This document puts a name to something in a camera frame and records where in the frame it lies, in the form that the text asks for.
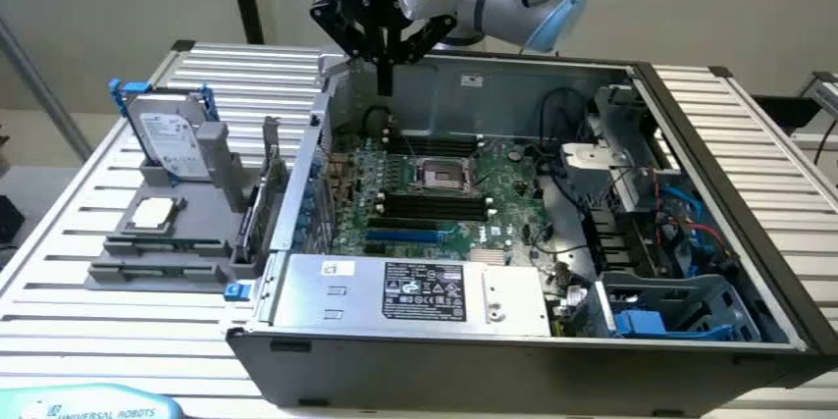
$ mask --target metal table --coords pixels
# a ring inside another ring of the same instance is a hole
[[[316,57],[312,49],[197,43],[191,51],[169,54],[152,81],[172,87],[193,87],[203,81],[209,84],[221,119],[229,124],[231,149],[243,154],[247,164],[257,165],[261,159],[263,116],[281,117],[283,155],[293,164],[317,91]],[[768,132],[763,125],[746,123],[754,115],[750,109],[736,108],[747,104],[740,97],[734,99],[734,83],[703,68],[659,67],[659,72],[675,98],[683,101],[690,119],[695,117],[694,125],[704,123],[708,127],[699,132],[714,153],[736,150],[724,125],[712,128],[710,118],[715,114],[734,118],[750,129],[734,133],[750,142],[774,142],[774,136],[759,135]],[[736,156],[742,156],[740,148],[738,151]],[[778,145],[772,157],[791,159],[792,154]],[[89,261],[98,255],[104,234],[113,230],[141,183],[136,170],[140,160],[136,139],[120,120],[0,273],[0,388],[113,382],[172,396],[196,418],[369,417],[360,411],[279,410],[260,398],[219,328],[221,319],[243,322],[247,309],[225,307],[220,295],[84,290]],[[787,217],[783,205],[760,199],[759,190],[767,183],[752,177],[747,163],[731,158],[722,164],[730,167],[726,171],[734,181],[744,185],[740,191],[751,193],[748,204],[760,208],[766,218],[782,221]],[[804,167],[796,161],[788,166],[774,165],[787,177]],[[787,181],[787,185],[788,192],[808,194],[803,181]],[[831,219],[823,217],[811,223],[834,236]],[[838,329],[838,259],[832,249],[807,253],[784,234],[771,232],[778,245],[790,244],[786,255],[796,257],[792,267]],[[835,410],[838,373],[830,373],[791,391],[748,393],[707,417],[826,419],[835,416]]]

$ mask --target circuit board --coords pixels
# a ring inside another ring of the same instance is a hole
[[[495,262],[500,259],[509,265],[528,265],[528,237],[544,227],[547,218],[534,183],[535,162],[524,155],[524,148],[526,144],[511,139],[488,140],[472,155],[452,158],[387,153],[365,140],[352,152],[337,156],[351,164],[335,180],[345,182],[351,175],[355,181],[348,197],[341,192],[344,197],[337,199],[331,252],[452,260],[468,260],[469,255],[471,260],[479,260],[491,254]],[[368,223],[379,216],[376,199],[383,191],[481,198],[491,202],[492,210],[484,221],[439,220],[433,242],[369,240]]]

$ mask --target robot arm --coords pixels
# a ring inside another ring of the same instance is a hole
[[[311,13],[349,57],[377,66],[379,94],[391,95],[392,67],[419,61],[437,43],[489,34],[548,51],[582,7],[584,0],[313,0]],[[423,27],[401,39],[419,20]]]

